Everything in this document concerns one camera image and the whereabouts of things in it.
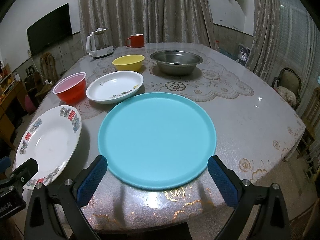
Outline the white plate dragon pattern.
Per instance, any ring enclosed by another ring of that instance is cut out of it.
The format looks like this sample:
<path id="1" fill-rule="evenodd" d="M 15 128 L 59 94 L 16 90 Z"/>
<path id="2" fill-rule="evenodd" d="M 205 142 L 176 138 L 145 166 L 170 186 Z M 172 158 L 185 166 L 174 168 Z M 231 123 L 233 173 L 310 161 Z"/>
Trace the white plate dragon pattern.
<path id="1" fill-rule="evenodd" d="M 82 120 L 78 110 L 69 105 L 54 107 L 33 121 L 17 148 L 15 166 L 32 158 L 38 172 L 23 186 L 33 190 L 37 183 L 49 185 L 65 169 L 81 134 Z"/>

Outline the turquoise round tray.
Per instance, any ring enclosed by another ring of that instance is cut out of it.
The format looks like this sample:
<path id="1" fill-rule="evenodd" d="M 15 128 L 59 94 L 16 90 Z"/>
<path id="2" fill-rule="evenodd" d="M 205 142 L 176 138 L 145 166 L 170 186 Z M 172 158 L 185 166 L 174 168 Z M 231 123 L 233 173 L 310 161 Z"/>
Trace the turquoise round tray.
<path id="1" fill-rule="evenodd" d="M 167 190 L 197 178 L 215 153 L 217 135 L 207 112 L 170 93 L 146 93 L 116 105 L 98 132 L 109 171 L 144 190 Z"/>

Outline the red plastic bowl pink inside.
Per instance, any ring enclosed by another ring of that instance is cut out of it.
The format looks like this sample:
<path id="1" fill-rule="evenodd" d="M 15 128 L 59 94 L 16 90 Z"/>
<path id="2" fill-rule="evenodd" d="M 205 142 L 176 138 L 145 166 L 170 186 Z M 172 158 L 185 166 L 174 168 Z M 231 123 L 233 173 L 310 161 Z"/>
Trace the red plastic bowl pink inside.
<path id="1" fill-rule="evenodd" d="M 78 72 L 59 81 L 52 93 L 67 104 L 74 104 L 86 95 L 86 73 Z"/>

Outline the white floral deep plate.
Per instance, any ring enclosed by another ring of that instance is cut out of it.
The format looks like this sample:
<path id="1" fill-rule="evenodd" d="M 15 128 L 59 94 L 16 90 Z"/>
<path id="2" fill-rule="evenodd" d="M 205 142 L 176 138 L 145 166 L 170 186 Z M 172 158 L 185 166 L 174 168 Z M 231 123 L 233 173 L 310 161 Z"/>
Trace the white floral deep plate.
<path id="1" fill-rule="evenodd" d="M 119 103 L 134 96 L 144 82 L 138 72 L 119 71 L 93 81 L 86 90 L 89 100 L 100 104 Z"/>

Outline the yellow plastic bowl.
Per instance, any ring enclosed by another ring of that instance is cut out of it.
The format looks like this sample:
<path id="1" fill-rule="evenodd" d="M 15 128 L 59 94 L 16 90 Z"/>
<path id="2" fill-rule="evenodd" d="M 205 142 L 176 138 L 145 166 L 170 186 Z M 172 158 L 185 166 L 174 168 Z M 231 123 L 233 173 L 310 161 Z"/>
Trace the yellow plastic bowl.
<path id="1" fill-rule="evenodd" d="M 140 70 L 142 66 L 142 62 L 144 61 L 145 56 L 143 55 L 125 55 L 116 58 L 113 60 L 112 64 L 118 71 L 128 70 L 137 72 Z"/>

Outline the stainless steel basin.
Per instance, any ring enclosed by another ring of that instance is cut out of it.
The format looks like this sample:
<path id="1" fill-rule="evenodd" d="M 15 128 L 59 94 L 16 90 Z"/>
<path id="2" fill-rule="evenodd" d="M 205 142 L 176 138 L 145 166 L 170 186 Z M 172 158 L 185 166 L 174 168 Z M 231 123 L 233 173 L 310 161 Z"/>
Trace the stainless steel basin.
<path id="1" fill-rule="evenodd" d="M 159 70 L 172 76 L 190 75 L 203 58 L 197 54 L 181 50 L 162 50 L 150 55 Z"/>

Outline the wooden side cabinet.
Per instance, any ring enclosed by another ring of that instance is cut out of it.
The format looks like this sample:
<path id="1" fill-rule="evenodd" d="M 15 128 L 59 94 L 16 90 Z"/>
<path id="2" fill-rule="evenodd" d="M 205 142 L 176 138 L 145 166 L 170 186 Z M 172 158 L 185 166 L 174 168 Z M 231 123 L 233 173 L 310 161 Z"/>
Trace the wooden side cabinet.
<path id="1" fill-rule="evenodd" d="M 26 95 L 23 82 L 15 79 L 9 65 L 1 66 L 1 146 L 15 149 L 11 139 L 27 114 Z"/>

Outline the gold floral table cover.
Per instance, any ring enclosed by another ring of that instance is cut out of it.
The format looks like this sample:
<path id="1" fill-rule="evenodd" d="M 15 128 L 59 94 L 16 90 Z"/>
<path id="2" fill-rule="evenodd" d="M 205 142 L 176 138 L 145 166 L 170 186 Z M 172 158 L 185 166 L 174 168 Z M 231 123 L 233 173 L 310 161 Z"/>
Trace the gold floral table cover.
<path id="1" fill-rule="evenodd" d="M 137 49 L 117 52 L 111 56 L 94 60 L 83 56 L 71 67 L 76 72 L 86 72 L 86 81 L 92 83 L 97 78 L 116 71 L 112 61 L 121 56 L 139 54 L 145 57 L 139 72 L 144 77 L 145 92 L 173 93 L 193 102 L 209 106 L 222 105 L 222 112 L 228 108 L 247 113 L 258 108 L 257 89 L 254 75 L 232 59 L 215 51 L 201 51 L 186 48 L 203 58 L 191 75 L 170 76 L 160 71 L 150 55 L 154 49 Z"/>

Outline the cushioned chair right side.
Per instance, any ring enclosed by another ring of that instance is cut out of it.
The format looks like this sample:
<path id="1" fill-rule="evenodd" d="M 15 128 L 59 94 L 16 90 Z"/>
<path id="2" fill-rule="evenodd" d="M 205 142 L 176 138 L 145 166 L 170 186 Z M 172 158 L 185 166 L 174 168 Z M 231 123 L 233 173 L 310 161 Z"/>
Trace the cushioned chair right side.
<path id="1" fill-rule="evenodd" d="M 290 68 L 283 68 L 272 81 L 272 88 L 278 91 L 278 87 L 286 88 L 295 95 L 295 101 L 288 99 L 287 102 L 296 110 L 301 102 L 300 90 L 302 88 L 302 81 L 298 74 Z"/>

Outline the white electric kettle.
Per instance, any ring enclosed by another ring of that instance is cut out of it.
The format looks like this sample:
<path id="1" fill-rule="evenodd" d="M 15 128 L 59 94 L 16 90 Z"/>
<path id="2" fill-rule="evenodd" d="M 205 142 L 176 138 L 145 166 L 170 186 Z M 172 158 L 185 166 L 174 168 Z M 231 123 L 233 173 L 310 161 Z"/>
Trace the white electric kettle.
<path id="1" fill-rule="evenodd" d="M 109 28 L 98 28 L 86 39 L 86 52 L 93 58 L 100 58 L 114 53 L 116 46 L 111 41 Z"/>

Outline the sheer window curtain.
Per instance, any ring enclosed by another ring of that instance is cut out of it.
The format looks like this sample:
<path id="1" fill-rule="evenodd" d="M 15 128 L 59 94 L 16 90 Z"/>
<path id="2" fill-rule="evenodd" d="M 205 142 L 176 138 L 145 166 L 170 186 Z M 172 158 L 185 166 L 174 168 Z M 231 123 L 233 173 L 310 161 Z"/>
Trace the sheer window curtain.
<path id="1" fill-rule="evenodd" d="M 319 29 L 300 0 L 254 0 L 254 34 L 246 68 L 271 84 L 283 68 L 301 78 L 302 115 L 319 77 Z"/>

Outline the red mug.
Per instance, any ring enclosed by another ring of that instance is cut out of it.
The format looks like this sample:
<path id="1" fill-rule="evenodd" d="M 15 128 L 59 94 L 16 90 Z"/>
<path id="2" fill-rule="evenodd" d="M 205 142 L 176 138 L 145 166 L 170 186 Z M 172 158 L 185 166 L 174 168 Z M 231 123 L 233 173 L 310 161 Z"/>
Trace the red mug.
<path id="1" fill-rule="evenodd" d="M 144 35 L 143 34 L 134 34 L 126 39 L 125 46 L 131 48 L 142 48 L 144 47 Z"/>

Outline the beige curtain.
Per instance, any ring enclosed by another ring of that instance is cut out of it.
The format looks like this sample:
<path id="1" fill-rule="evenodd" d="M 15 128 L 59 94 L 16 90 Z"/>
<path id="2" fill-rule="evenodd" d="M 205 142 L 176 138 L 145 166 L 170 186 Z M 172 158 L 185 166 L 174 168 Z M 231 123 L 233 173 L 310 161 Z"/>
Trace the beige curtain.
<path id="1" fill-rule="evenodd" d="M 112 45 L 143 34 L 146 43 L 200 43 L 217 49 L 208 0 L 79 0 L 82 44 L 98 28 L 108 28 Z"/>

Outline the wooden chair by wall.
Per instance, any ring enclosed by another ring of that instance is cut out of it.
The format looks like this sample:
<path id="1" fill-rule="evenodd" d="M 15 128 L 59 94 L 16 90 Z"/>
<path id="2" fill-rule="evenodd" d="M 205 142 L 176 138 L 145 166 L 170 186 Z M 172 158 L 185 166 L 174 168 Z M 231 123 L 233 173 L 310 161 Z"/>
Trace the wooden chair by wall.
<path id="1" fill-rule="evenodd" d="M 50 52 L 46 52 L 40 57 L 40 71 L 44 85 L 35 97 L 45 96 L 59 79 L 55 68 L 55 59 Z"/>

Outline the black wall television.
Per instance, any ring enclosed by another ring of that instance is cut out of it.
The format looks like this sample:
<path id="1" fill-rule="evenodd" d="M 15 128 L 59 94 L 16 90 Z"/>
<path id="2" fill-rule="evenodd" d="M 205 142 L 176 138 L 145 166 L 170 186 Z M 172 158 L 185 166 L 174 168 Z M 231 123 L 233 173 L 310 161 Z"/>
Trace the black wall television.
<path id="1" fill-rule="evenodd" d="M 66 3 L 36 21 L 27 29 L 31 55 L 72 36 L 69 4 Z"/>

